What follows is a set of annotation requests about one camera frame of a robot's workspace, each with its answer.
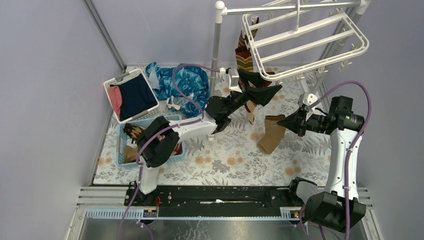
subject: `blue basket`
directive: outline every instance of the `blue basket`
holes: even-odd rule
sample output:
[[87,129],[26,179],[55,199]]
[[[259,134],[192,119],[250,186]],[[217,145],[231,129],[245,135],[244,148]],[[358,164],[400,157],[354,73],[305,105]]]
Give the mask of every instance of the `blue basket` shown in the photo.
[[[181,120],[181,116],[180,115],[169,115],[169,116],[164,116],[166,120],[174,120],[174,121],[178,121]],[[130,139],[130,136],[128,136],[125,132],[124,132],[124,126],[125,124],[132,124],[132,125],[136,125],[139,127],[142,127],[144,129],[146,129],[152,122],[153,120],[155,120],[154,118],[148,118],[148,119],[143,119],[143,120],[137,120],[137,121],[129,121],[126,123],[121,123],[118,126],[118,131],[117,131],[117,135],[118,135],[118,143],[117,143],[117,149],[116,149],[116,165],[118,167],[135,167],[137,166],[136,162],[131,162],[131,163],[124,163],[124,148],[127,146],[127,142]],[[167,162],[170,163],[174,163],[174,162],[180,162],[184,160],[184,155],[186,154],[186,144],[184,142],[181,143],[182,144],[182,153],[180,155],[174,155],[171,156]]]

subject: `white hanger rack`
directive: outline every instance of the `white hanger rack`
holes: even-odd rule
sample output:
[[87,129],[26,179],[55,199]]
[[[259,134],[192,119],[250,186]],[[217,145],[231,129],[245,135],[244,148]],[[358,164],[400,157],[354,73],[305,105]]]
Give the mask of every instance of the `white hanger rack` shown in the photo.
[[[269,4],[267,4],[266,6],[273,6],[276,4],[281,4],[284,2],[288,2],[286,0],[277,0],[274,2],[270,2]],[[332,2],[332,0],[324,0],[321,3],[328,3],[328,2]],[[338,9],[336,14],[331,15],[325,19],[316,21],[314,23],[305,25],[305,26],[300,26],[299,27],[299,18],[301,14],[307,13],[311,10],[300,10],[300,4],[298,3],[296,5],[296,11],[291,11],[289,13],[286,13],[284,15],[278,16],[278,17],[274,17],[272,19],[260,22],[258,24],[255,25],[250,25],[249,24],[249,20],[248,18],[252,15],[252,14],[244,14],[242,17],[243,20],[243,26],[244,26],[244,31],[248,37],[248,44],[250,46],[250,49],[252,51],[252,56],[253,59],[255,60],[258,69],[259,69],[259,73],[260,75],[268,80],[268,81],[279,81],[291,76],[296,76],[299,74],[302,74],[304,72],[310,71],[310,70],[314,70],[314,69],[319,69],[321,67],[330,65],[330,64],[334,64],[337,62],[341,62],[350,58],[354,58],[357,57],[363,53],[365,53],[368,49],[369,46],[369,42],[368,39],[365,37],[365,35],[359,30],[359,28],[355,25],[355,23],[349,18],[349,16],[342,10],[342,9]],[[253,34],[252,31],[262,28],[264,26],[268,26],[271,24],[275,24],[278,22],[282,22],[285,20],[288,20],[290,18],[293,17],[297,17],[297,21],[296,21],[296,25],[294,26],[293,30],[290,31],[286,31],[277,35],[273,35],[261,40],[254,40],[253,38]],[[265,57],[261,57],[259,55],[259,51],[258,48],[267,46],[267,45],[271,45],[271,44],[275,44],[275,43],[281,43],[285,40],[288,39],[292,39],[292,38],[296,38],[299,37],[303,34],[315,31],[315,30],[319,30],[323,27],[326,27],[328,25],[331,24],[335,24],[335,23],[339,23],[340,21],[342,21],[344,23],[344,31],[335,35],[331,35],[329,37],[326,37],[324,39],[320,39],[299,47],[295,47],[292,48],[290,50],[287,51],[283,51],[283,52],[279,52],[270,56],[265,56]],[[348,52],[344,52],[335,56],[332,56],[330,58],[326,58],[326,59],[322,59],[322,60],[318,60],[316,62],[313,63],[309,63],[303,66],[299,66],[284,72],[279,72],[277,74],[268,74],[267,71],[265,70],[264,67],[264,63],[273,61],[273,60],[277,60],[277,59],[281,59],[287,56],[290,56],[292,54],[296,54],[296,53],[300,53],[302,51],[308,50],[308,49],[312,49],[324,44],[328,44],[334,41],[338,41],[338,40],[342,40],[345,39],[347,37],[350,36],[354,36],[356,37],[356,39],[358,40],[358,44],[355,45],[355,47],[353,49],[351,49]]]
[[[285,78],[296,76],[297,80],[300,80],[302,86],[306,91],[309,91],[309,87],[306,84],[302,73],[316,70],[318,81],[314,86],[312,92],[315,93],[320,87],[326,73],[328,72],[328,65],[332,65],[337,62],[342,62],[340,70],[343,70],[347,65],[350,64],[349,59],[357,57],[365,53],[369,47],[369,41],[365,35],[360,31],[356,26],[355,21],[357,21],[365,12],[371,0],[351,0],[345,2],[337,2],[337,0],[323,0],[319,3],[306,3],[301,4],[300,0],[297,0],[296,4],[286,5],[291,0],[275,0],[270,3],[267,3],[259,7],[245,7],[245,8],[232,8],[229,9],[225,7],[224,2],[217,1],[215,3],[215,32],[213,39],[213,52],[212,52],[212,68],[218,68],[218,52],[219,52],[219,43],[221,36],[221,25],[223,22],[223,16],[227,15],[241,15],[243,22],[243,31],[248,38],[248,46],[250,47],[252,57],[259,69],[260,75],[268,81],[281,81]],[[300,26],[299,19],[301,15],[309,11],[317,9],[335,9],[334,14],[331,14],[329,17],[316,22]],[[277,17],[272,17],[273,12],[284,12],[285,14]],[[252,14],[256,13],[268,13],[268,20],[259,22],[257,24],[251,25],[248,21],[249,17],[252,17]],[[293,30],[278,33],[276,35],[254,40],[252,31],[262,28],[264,26],[272,25],[278,22],[286,21],[290,18],[296,17],[296,25],[293,26]],[[288,39],[296,38],[306,33],[312,31],[319,31],[320,29],[337,24],[337,27],[333,33],[328,37],[325,37],[314,42],[292,48],[290,50],[282,51],[275,53],[269,56],[260,56],[258,49],[264,46],[280,43]],[[347,51],[341,53],[343,45],[348,37],[355,37],[358,41],[357,44],[354,44],[353,47]],[[287,71],[278,72],[276,74],[268,74],[266,68],[264,67],[265,63],[282,59],[284,57],[297,54],[309,49],[313,49],[322,45],[326,45],[324,52],[319,60],[308,63]],[[210,76],[210,95],[214,95],[215,92],[215,82],[217,74],[215,72],[211,73]]]

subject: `white wall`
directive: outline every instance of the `white wall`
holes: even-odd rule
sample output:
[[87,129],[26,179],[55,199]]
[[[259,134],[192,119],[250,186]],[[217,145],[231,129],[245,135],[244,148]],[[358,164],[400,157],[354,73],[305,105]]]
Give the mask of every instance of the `white wall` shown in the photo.
[[0,239],[63,239],[119,74],[82,0],[0,3]]
[[[215,26],[216,0],[94,0],[102,20],[122,59],[127,65],[160,65],[197,63],[210,65]],[[272,0],[224,0],[228,8],[257,7]],[[300,16],[301,26],[328,17],[329,10],[316,10]],[[260,21],[267,13],[258,15]],[[272,33],[283,33],[295,26],[295,17],[258,31],[257,40]],[[266,57],[287,48],[298,47],[330,36],[335,25],[324,31],[263,47],[259,52]],[[242,29],[242,15],[225,16],[221,28],[219,61],[236,64],[234,50]],[[270,65],[310,63],[321,56],[323,48],[310,50],[269,63]]]
[[[373,1],[358,26],[369,50],[344,72],[330,71],[325,82],[356,80],[372,101],[370,123],[358,156],[358,182],[368,187],[385,240],[423,239],[424,221],[424,3]],[[357,86],[333,96],[353,98],[353,110],[367,114]]]

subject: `blue floral fabric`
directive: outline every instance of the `blue floral fabric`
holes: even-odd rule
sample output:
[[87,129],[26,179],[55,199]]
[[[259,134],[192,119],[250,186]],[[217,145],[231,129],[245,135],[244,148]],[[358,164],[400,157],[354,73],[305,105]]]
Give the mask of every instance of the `blue floral fabric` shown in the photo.
[[[156,74],[156,78],[159,81],[159,89],[153,89],[158,100],[166,100],[171,96],[181,97],[171,79],[173,70],[174,67],[158,67],[156,62],[152,62],[146,67],[147,77],[150,78],[151,74]],[[190,98],[199,104],[203,110],[205,109],[209,98],[208,75],[205,71],[196,66],[184,66],[176,72],[175,83],[181,92],[186,96],[191,95]],[[189,101],[183,101],[180,110],[187,118],[193,118],[201,114],[200,110]]]

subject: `pink cloth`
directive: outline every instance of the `pink cloth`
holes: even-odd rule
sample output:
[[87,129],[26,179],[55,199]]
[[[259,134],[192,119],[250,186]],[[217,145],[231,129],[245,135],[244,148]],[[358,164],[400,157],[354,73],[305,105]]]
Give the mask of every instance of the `pink cloth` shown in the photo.
[[122,95],[118,86],[112,86],[107,90],[113,111],[119,116],[121,114]]

